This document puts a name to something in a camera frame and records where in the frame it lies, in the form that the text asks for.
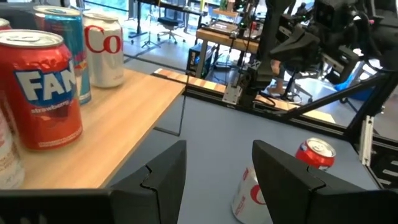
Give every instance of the white soda can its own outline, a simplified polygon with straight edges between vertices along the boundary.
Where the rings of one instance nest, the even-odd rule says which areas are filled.
[[[117,17],[83,13],[90,83],[101,88],[123,83],[123,30]]]
[[[25,177],[25,170],[4,114],[0,110],[0,189],[17,189]]]
[[[232,212],[243,224],[272,223],[253,167],[247,167],[232,201]]]

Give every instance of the fanta logo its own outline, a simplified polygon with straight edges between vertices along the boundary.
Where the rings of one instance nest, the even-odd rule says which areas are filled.
[[[17,71],[15,76],[27,101],[35,106],[51,106],[71,101],[76,92],[76,78],[72,61],[69,61],[67,68],[59,72]]]

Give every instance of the red lettering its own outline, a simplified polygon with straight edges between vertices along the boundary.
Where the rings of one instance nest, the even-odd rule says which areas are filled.
[[[257,204],[259,204],[259,205],[265,205],[265,203],[264,202],[260,202],[258,199],[257,199],[257,196],[259,195],[259,193],[261,193],[261,190],[260,190],[260,185],[255,185],[251,190],[250,190],[250,196],[251,196],[251,198],[254,200],[254,202],[256,202]]]
[[[107,53],[115,54],[115,53],[118,53],[120,50],[123,49],[123,43],[122,43],[121,38],[119,36],[117,36],[117,35],[111,35],[111,36],[106,37],[104,39],[103,48],[101,50],[95,50],[90,44],[90,30],[92,28],[98,29],[102,34],[104,34],[104,29],[102,27],[99,27],[99,26],[96,26],[96,25],[90,25],[90,26],[87,26],[85,28],[86,46],[91,52],[102,53],[102,52],[106,51]],[[114,38],[115,41],[116,41],[116,49],[114,51],[112,51],[112,49],[111,49],[111,40],[112,40],[112,38]]]
[[[246,200],[246,197],[242,196],[241,201],[239,202],[238,207],[235,210],[235,215],[239,215],[239,213],[242,212],[243,208],[244,208],[244,201]]]
[[[246,168],[246,170],[245,170],[244,173],[243,173],[243,181],[246,180],[246,178],[248,177],[248,174],[249,174],[249,169]]]

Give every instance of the coca-cola can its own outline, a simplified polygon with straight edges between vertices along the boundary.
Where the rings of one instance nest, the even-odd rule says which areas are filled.
[[[10,22],[7,19],[0,18],[0,30],[11,29]]]
[[[296,158],[317,169],[327,170],[335,163],[336,151],[324,140],[309,138],[301,143]]]
[[[17,189],[25,177],[25,170],[17,147],[0,110],[0,189]]]
[[[243,224],[271,223],[271,216],[253,167],[247,167],[244,171],[231,208],[236,219]]]
[[[83,13],[87,64],[92,85],[102,88],[123,83],[123,30],[117,17]]]

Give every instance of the workbench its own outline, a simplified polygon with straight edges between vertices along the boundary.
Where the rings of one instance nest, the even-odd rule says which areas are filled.
[[[200,50],[200,59],[199,59],[199,64],[197,66],[197,72],[196,72],[196,77],[199,78],[201,75],[201,72],[203,70],[203,66],[205,64],[205,55],[207,51],[207,45],[208,42],[213,42],[216,44],[221,44],[225,45],[228,47],[232,47],[233,49],[241,50],[241,51],[246,51],[248,50],[249,53],[256,53],[257,48],[259,46],[258,43],[256,42],[250,42],[248,40],[243,40],[243,39],[236,39],[232,40],[229,38],[228,35],[223,35],[219,34],[216,32],[212,32],[209,30],[204,30],[204,29],[198,29],[197,30],[197,39],[203,40],[201,43],[201,50]]]
[[[159,76],[163,76],[165,78],[168,78],[170,80],[175,80],[178,82],[182,82],[185,83],[187,81],[188,76],[187,75],[183,75],[181,73],[177,73],[177,72],[173,72],[173,71],[169,71],[169,70],[165,70],[165,69],[158,69],[154,72],[155,75],[159,75]],[[195,86],[200,86],[202,88],[206,88],[207,90],[211,90],[214,92],[218,92],[218,93],[224,93],[225,92],[225,86],[221,85],[221,84],[217,84],[214,82],[210,82],[210,81],[206,81],[206,80],[202,80],[200,78],[195,78],[195,77],[189,77],[189,85],[195,85]],[[256,97],[257,101],[261,101],[263,103],[266,104],[270,104],[271,102],[269,100],[267,100],[266,98],[257,95]],[[292,108],[296,108],[299,107],[298,105],[286,102],[286,101],[282,101],[282,100],[277,100],[277,99],[272,99],[275,103],[275,107],[278,109],[282,109],[282,110],[290,110]],[[313,110],[310,111],[308,113],[304,114],[305,116],[308,116],[310,118],[315,118],[315,119],[319,119],[322,121],[326,121],[329,123],[335,123],[335,120],[333,119],[333,117],[328,114],[328,113],[324,113],[321,111],[317,111],[317,110]]]
[[[136,150],[185,85],[132,70],[117,88],[92,87],[81,107],[83,134],[53,151],[32,152],[17,140],[25,167],[22,189],[104,187]]]

